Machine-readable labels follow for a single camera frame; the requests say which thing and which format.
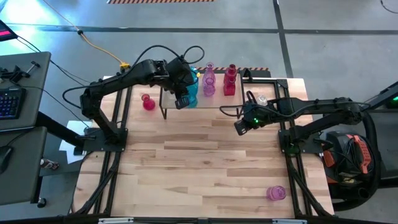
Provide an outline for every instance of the pink glass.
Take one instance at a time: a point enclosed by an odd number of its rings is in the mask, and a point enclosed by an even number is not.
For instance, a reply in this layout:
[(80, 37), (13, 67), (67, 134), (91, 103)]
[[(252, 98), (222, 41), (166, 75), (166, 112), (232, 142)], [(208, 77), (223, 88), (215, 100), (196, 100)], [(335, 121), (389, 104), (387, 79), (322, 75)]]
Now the pink glass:
[(236, 75), (238, 71), (236, 66), (231, 64), (229, 68), (225, 71), (224, 75), (224, 96), (233, 96), (235, 95), (235, 82), (236, 82)]
[(216, 75), (214, 74), (214, 64), (206, 64), (205, 75), (203, 76), (203, 93), (205, 96), (213, 96), (216, 92)]
[(270, 187), (267, 190), (267, 198), (272, 201), (283, 200), (286, 198), (286, 190), (282, 186)]
[(142, 97), (142, 106), (145, 110), (153, 110), (155, 108), (155, 101), (149, 97), (148, 94), (144, 94)]

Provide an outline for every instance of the keyboard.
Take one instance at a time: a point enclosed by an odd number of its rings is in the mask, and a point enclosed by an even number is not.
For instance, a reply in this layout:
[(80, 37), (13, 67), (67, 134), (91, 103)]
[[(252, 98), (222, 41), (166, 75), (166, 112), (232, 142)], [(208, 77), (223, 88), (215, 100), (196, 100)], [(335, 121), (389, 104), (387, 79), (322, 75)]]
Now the keyboard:
[(0, 120), (18, 119), (21, 113), (26, 89), (0, 89)]

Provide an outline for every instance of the yellow cable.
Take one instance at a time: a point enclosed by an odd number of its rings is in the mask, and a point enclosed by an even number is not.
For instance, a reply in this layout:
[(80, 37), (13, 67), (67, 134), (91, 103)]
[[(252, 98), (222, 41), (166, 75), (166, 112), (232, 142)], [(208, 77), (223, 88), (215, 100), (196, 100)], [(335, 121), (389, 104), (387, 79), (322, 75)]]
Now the yellow cable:
[[(43, 2), (46, 3), (46, 5), (48, 5), (50, 8), (52, 8), (60, 17), (62, 17), (63, 19), (65, 19), (67, 22), (69, 22), (69, 24), (72, 25), (74, 28), (76, 28), (77, 31), (80, 30), (77, 26), (75, 26), (75, 25), (74, 25), (72, 22), (70, 22), (67, 18), (65, 18), (63, 15), (61, 15), (61, 14), (60, 14), (54, 7), (52, 7), (46, 0), (43, 0)], [(90, 44), (90, 45), (91, 45), (92, 47), (94, 47), (95, 49), (98, 49), (98, 50), (100, 50), (100, 51), (102, 51), (102, 52), (107, 53), (108, 55), (110, 55), (111, 57), (113, 57), (113, 58), (115, 58), (117, 61), (119, 61), (120, 67), (122, 67), (122, 68), (127, 68), (127, 67), (129, 66), (128, 63), (123, 62), (122, 60), (118, 59), (117, 56), (115, 56), (115, 55), (112, 54), (111, 52), (108, 52), (107, 50), (102, 49), (101, 47), (98, 47), (98, 46), (92, 44), (92, 43), (87, 39), (87, 37), (86, 37), (85, 34), (82, 33), (82, 34), (80, 34), (80, 35), (81, 35), (81, 36), (83, 37), (83, 39), (87, 42), (87, 44)]]

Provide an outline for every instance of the concrete floor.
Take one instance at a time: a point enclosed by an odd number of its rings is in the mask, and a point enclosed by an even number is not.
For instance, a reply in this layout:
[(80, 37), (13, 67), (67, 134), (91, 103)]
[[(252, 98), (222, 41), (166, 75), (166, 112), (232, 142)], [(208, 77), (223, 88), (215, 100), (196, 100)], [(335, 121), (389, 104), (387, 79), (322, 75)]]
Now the concrete floor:
[[(128, 5), (108, 5), (106, 0), (48, 1), (77, 26), (278, 29), (272, 0)], [(398, 1), (384, 2), (398, 11)], [(385, 11), (378, 0), (279, 0), (279, 3), (285, 29), (398, 29), (398, 15)], [(68, 25), (40, 0), (8, 1), (0, 19), (6, 23)], [(24, 26), (17, 33), (40, 50), (51, 52), (54, 62), (86, 80), (113, 75), (118, 70), (117, 61), (91, 48), (75, 32), (44, 32), (35, 26)], [(236, 63), (242, 67), (269, 67), (272, 77), (287, 76), (276, 33), (87, 32), (86, 35), (128, 62), (153, 44), (164, 44), (181, 53), (191, 45), (201, 45), (206, 57), (198, 66), (207, 61), (221, 67)], [(397, 79), (396, 35), (289, 34), (286, 39), (293, 75), (305, 79), (309, 98), (348, 96), (363, 101)], [(0, 55), (24, 52), (30, 50), (16, 40), (0, 43)], [(198, 54), (192, 52), (189, 57), (196, 58)], [(170, 60), (173, 55), (154, 49), (144, 58)], [(361, 88), (353, 88), (354, 83)], [(76, 83), (50, 66), (47, 91), (62, 99), (62, 91), (73, 86)], [(81, 91), (73, 92), (69, 98), (78, 102), (80, 94)], [(75, 119), (47, 95), (43, 96), (40, 110), (64, 125)], [(58, 148), (60, 141), (49, 138), (46, 151)], [(45, 208), (38, 209), (28, 203), (1, 206), (0, 220), (65, 215), (76, 180), (77, 173), (44, 178), (41, 195), (49, 201)], [(396, 189), (379, 190), (368, 203), (337, 215), (396, 223), (397, 206)]]

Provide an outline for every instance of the cyan bottle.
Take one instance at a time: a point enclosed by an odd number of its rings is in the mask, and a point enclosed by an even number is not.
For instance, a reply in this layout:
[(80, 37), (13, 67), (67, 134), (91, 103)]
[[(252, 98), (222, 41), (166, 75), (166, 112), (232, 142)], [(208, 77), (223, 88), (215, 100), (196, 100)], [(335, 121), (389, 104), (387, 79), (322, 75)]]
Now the cyan bottle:
[(188, 99), (189, 99), (189, 106), (187, 106), (187, 108), (195, 108), (198, 105), (198, 99), (197, 99), (197, 94), (198, 94), (198, 76), (197, 74), (199, 73), (199, 71), (191, 66), (191, 74), (192, 74), (192, 78), (193, 78), (193, 82), (195, 82), (195, 84), (190, 85), (187, 87), (189, 95), (188, 95)]

